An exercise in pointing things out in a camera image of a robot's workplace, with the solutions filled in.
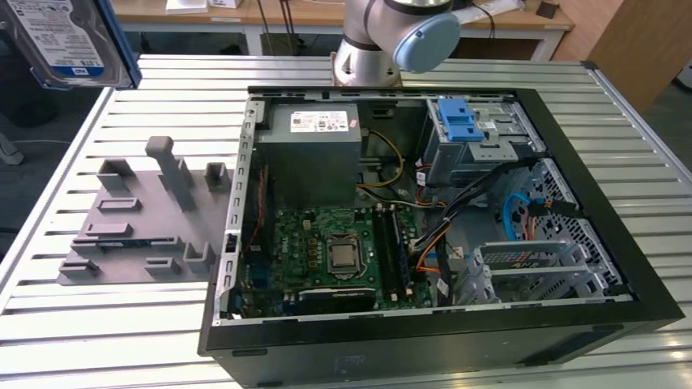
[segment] aluminum slotted table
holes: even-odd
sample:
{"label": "aluminum slotted table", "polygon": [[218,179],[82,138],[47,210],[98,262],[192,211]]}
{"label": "aluminum slotted table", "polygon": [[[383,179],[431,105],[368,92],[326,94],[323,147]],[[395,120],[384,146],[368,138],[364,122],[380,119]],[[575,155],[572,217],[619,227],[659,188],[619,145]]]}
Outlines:
{"label": "aluminum slotted table", "polygon": [[[140,67],[139,90],[100,94],[0,266],[3,389],[239,387],[196,353],[206,283],[62,287],[55,278],[104,158],[155,169],[146,141],[168,135],[190,169],[211,161],[232,168],[246,88],[328,85],[330,60],[148,55]],[[692,177],[600,72],[579,63],[456,60],[404,75],[404,84],[540,92],[688,318],[566,365],[330,387],[692,386]]]}

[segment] electronics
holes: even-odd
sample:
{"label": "electronics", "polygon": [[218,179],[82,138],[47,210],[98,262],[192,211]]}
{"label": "electronics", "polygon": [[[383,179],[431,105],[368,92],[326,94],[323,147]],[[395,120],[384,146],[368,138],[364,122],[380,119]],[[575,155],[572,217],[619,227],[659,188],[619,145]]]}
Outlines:
{"label": "electronics", "polygon": [[683,317],[535,91],[250,95],[200,337],[243,387],[564,363]]}
{"label": "electronics", "polygon": [[362,152],[355,104],[278,104],[255,146],[272,167],[279,207],[352,206]]}
{"label": "electronics", "polygon": [[139,85],[110,0],[7,0],[0,19],[46,88]]}

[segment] hard drive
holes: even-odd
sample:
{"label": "hard drive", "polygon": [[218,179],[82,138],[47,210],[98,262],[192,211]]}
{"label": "hard drive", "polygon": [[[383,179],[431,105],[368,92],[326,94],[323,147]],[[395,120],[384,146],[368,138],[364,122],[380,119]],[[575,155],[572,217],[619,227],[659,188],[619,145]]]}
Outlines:
{"label": "hard drive", "polygon": [[0,20],[46,88],[136,88],[142,73],[110,0],[6,0]]}

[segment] desk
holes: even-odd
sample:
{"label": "desk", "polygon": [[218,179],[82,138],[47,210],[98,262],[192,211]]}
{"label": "desk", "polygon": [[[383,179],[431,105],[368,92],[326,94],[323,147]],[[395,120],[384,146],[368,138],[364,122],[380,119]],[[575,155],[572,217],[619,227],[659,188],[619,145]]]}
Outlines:
{"label": "desk", "polygon": [[[564,33],[574,24],[558,10],[554,19],[535,14],[539,0],[528,1],[528,10],[510,11],[494,17],[498,39],[538,40],[532,61],[550,61]],[[244,0],[238,9],[210,8],[206,14],[166,15],[166,0],[112,0],[118,20],[126,31],[136,32],[240,32],[248,41],[250,55],[263,55],[260,8],[255,0]],[[264,0],[270,31],[286,33],[278,0]],[[294,0],[291,2],[295,31],[299,34],[343,33],[344,6]],[[460,37],[486,38],[490,20],[466,24]]]}
{"label": "desk", "polygon": [[[167,135],[190,169],[208,162],[232,169],[248,85],[330,85],[330,59],[144,55],[140,68],[139,90],[102,93],[0,265],[3,389],[240,388],[198,355],[204,282],[63,287],[55,277],[104,158],[156,169],[146,141]],[[691,176],[606,78],[579,62],[451,60],[424,75],[404,74],[403,83],[539,91],[688,318],[564,365],[330,387],[690,388]]]}

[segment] ram slot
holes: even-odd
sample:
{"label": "ram slot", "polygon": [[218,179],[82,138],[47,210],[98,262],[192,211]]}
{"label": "ram slot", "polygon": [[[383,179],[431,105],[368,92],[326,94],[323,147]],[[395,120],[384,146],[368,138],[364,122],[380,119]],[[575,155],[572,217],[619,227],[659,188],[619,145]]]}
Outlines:
{"label": "ram slot", "polygon": [[382,292],[386,298],[398,301],[406,294],[406,286],[400,270],[400,232],[398,231],[396,215],[388,209],[375,209],[372,212],[375,233],[375,249],[380,264]]}

